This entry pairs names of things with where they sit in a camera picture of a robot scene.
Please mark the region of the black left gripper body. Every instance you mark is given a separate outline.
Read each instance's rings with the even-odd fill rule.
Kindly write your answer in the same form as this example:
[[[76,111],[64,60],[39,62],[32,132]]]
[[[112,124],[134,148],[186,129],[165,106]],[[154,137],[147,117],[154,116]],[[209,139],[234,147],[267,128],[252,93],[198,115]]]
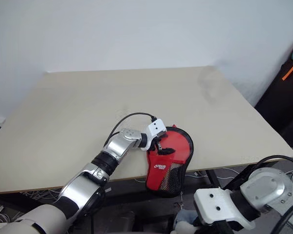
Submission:
[[[164,151],[164,149],[162,148],[162,146],[161,146],[161,144],[160,144],[160,141],[161,141],[163,138],[165,138],[165,137],[167,137],[167,134],[166,134],[166,133],[163,134],[163,135],[161,135],[161,136],[157,136],[157,137],[155,137],[155,138],[152,140],[152,142],[151,142],[151,146],[150,146],[150,148],[149,148],[149,151],[155,151],[155,150],[157,150],[158,154],[164,154],[165,151]]]

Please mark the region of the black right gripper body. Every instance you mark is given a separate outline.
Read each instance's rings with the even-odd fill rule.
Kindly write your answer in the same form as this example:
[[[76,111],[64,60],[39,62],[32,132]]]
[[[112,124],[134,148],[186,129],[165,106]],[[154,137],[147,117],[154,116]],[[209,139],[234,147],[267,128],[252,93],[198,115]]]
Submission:
[[[212,225],[203,226],[197,230],[198,234],[234,234],[233,229],[225,220],[216,221]]]

